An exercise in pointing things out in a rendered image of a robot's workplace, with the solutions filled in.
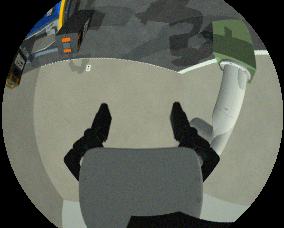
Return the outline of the grey open bin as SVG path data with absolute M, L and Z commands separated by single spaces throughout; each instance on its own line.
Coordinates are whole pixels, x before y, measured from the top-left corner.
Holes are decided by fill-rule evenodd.
M 47 29 L 46 27 L 48 27 L 49 25 L 51 26 L 49 27 L 49 29 Z M 59 17 L 53 19 L 52 21 L 48 22 L 46 25 L 44 25 L 37 31 L 25 37 L 25 39 L 23 40 L 23 43 L 29 55 L 37 51 L 46 49 L 49 45 L 51 45 L 52 43 L 56 41 L 55 35 L 57 34 L 57 32 L 54 35 L 51 35 L 51 32 L 50 32 L 52 27 L 55 27 L 55 26 L 58 27 L 57 29 L 57 32 L 58 32 L 59 31 Z

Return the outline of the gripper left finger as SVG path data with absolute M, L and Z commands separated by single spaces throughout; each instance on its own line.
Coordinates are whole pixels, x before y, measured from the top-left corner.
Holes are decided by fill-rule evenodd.
M 81 158 L 89 149 L 104 147 L 102 143 L 106 142 L 108 138 L 111 121 L 112 117 L 108 105 L 102 103 L 91 128 L 85 130 L 84 136 L 73 144 L 73 148 L 64 157 L 64 163 L 78 182 Z

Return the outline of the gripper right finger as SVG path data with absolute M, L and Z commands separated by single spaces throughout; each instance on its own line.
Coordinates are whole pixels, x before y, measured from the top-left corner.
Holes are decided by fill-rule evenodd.
M 183 112 L 180 102 L 173 103 L 170 121 L 174 139 L 179 141 L 178 147 L 193 148 L 196 154 L 201 156 L 201 159 L 203 160 L 201 169 L 204 182 L 220 161 L 220 157 L 213 148 L 210 147 L 209 142 L 198 135 L 196 128 L 190 127 L 187 116 L 185 116 L 186 113 Z

